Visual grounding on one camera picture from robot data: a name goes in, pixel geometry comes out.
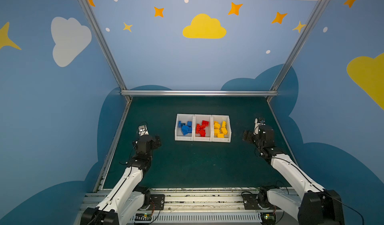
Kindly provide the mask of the blue lego brick top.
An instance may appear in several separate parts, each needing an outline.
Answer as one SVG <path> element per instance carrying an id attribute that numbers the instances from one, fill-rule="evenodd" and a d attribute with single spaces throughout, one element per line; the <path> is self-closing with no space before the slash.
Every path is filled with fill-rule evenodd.
<path id="1" fill-rule="evenodd" d="M 186 136 L 186 135 L 189 134 L 189 133 L 188 133 L 188 127 L 189 127 L 189 126 L 184 126 L 183 128 L 181 128 L 181 131 L 182 131 L 182 133 L 183 133 L 184 136 Z"/>

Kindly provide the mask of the red lego brick low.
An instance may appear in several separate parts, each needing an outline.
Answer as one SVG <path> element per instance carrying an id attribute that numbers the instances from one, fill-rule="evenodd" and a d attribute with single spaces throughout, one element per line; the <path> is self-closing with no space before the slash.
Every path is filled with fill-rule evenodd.
<path id="1" fill-rule="evenodd" d="M 205 137 L 206 136 L 206 131 L 205 130 L 200 130 L 199 134 L 200 134 L 201 137 Z"/>

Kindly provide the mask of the long red lego brick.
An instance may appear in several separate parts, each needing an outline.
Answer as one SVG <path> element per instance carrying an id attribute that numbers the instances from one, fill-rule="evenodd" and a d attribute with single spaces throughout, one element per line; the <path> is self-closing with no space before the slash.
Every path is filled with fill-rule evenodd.
<path id="1" fill-rule="evenodd" d="M 200 124 L 197 124 L 196 125 L 196 134 L 199 134 L 200 130 L 201 130 L 201 126 L 200 126 Z"/>

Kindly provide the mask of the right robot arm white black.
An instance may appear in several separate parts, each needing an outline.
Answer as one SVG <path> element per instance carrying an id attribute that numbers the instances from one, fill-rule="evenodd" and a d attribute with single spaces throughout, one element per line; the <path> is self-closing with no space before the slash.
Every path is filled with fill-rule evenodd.
<path id="1" fill-rule="evenodd" d="M 300 225 L 345 224 L 341 197 L 334 190 L 326 190 L 296 165 L 291 157 L 275 145 L 272 127 L 257 124 L 256 131 L 244 131 L 243 140 L 256 146 L 260 156 L 278 171 L 295 190 L 289 194 L 274 186 L 261 188 L 257 194 L 262 210 L 280 208 Z"/>

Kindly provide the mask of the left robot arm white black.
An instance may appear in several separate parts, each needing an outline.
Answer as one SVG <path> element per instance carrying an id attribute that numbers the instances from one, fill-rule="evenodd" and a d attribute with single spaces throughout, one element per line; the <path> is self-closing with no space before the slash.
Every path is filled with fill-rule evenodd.
<path id="1" fill-rule="evenodd" d="M 150 191 L 139 183 L 151 167 L 153 150 L 161 146 L 159 136 L 142 135 L 134 142 L 135 155 L 111 190 L 95 208 L 87 208 L 81 225 L 126 225 L 136 212 L 150 204 Z"/>

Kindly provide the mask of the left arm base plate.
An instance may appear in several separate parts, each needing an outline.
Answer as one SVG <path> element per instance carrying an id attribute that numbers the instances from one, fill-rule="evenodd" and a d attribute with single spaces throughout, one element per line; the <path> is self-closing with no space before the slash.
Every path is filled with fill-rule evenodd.
<path id="1" fill-rule="evenodd" d="M 140 210 L 152 211 L 152 210 L 164 210 L 165 195 L 145 195 L 144 204 Z"/>

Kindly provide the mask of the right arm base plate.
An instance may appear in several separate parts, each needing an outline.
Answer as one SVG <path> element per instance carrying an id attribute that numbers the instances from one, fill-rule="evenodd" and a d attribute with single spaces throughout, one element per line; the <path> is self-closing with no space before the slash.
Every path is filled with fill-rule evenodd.
<path id="1" fill-rule="evenodd" d="M 245 210 L 281 210 L 281 208 L 272 205 L 267 198 L 267 194 L 253 194 L 251 192 L 242 192 L 243 205 Z"/>

